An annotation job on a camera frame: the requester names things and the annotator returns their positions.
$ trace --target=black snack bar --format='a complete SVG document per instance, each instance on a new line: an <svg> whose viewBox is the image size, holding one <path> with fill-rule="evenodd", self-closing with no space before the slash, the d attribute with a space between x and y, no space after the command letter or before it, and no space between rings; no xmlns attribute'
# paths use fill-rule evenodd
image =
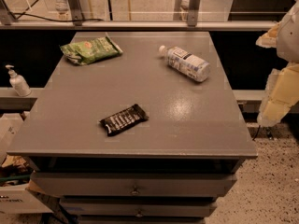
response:
<svg viewBox="0 0 299 224"><path fill-rule="evenodd" d="M135 104L119 113L100 120L100 123L107 129L108 136L114 136L148 119L146 112L139 105Z"/></svg>

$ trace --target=drawer knob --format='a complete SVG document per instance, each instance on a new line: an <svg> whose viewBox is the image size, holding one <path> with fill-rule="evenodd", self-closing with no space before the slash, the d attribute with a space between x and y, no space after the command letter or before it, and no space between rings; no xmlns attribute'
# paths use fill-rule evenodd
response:
<svg viewBox="0 0 299 224"><path fill-rule="evenodd" d="M143 217L143 214L141 213L141 211L138 211L138 213L136 214L136 217Z"/></svg>
<svg viewBox="0 0 299 224"><path fill-rule="evenodd" d="M133 190L131 191L132 196L138 196L140 192L138 191L137 187L133 187Z"/></svg>

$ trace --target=speckled floor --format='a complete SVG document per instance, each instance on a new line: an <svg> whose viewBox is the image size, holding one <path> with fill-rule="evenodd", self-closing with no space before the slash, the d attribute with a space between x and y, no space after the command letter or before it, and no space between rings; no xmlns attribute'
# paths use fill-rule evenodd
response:
<svg viewBox="0 0 299 224"><path fill-rule="evenodd" d="M255 122L247 122L252 136ZM237 182L217 200L218 208L206 224L299 223L299 134L292 122L272 128L273 140L264 129L255 139L259 157L245 161ZM40 215L0 215L0 223L39 223Z"/></svg>

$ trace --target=table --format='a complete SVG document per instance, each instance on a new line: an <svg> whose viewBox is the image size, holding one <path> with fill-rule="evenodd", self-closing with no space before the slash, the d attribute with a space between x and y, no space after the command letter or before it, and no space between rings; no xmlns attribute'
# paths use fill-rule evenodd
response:
<svg viewBox="0 0 299 224"><path fill-rule="evenodd" d="M109 35L122 56L86 66L63 57L8 154L28 160L32 180L80 223L203 223L242 162L257 157L210 35ZM73 42L101 36L79 32ZM166 65L161 45L210 62L209 78ZM149 120L107 137L98 120L133 104Z"/></svg>

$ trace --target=white bottle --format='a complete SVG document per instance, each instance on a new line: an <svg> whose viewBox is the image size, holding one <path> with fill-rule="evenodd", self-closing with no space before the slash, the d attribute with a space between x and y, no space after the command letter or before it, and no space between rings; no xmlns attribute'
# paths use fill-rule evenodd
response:
<svg viewBox="0 0 299 224"><path fill-rule="evenodd" d="M10 75L10 84L15 89L15 91L19 94L19 96L26 96L31 93L31 90L21 75L18 75L14 70L12 70L14 66L13 65L6 65L6 68L8 69L8 73Z"/></svg>
<svg viewBox="0 0 299 224"><path fill-rule="evenodd" d="M203 82L210 74L210 64L207 61L184 49L178 47L168 49L166 46L160 46L159 52L167 64L197 82Z"/></svg>

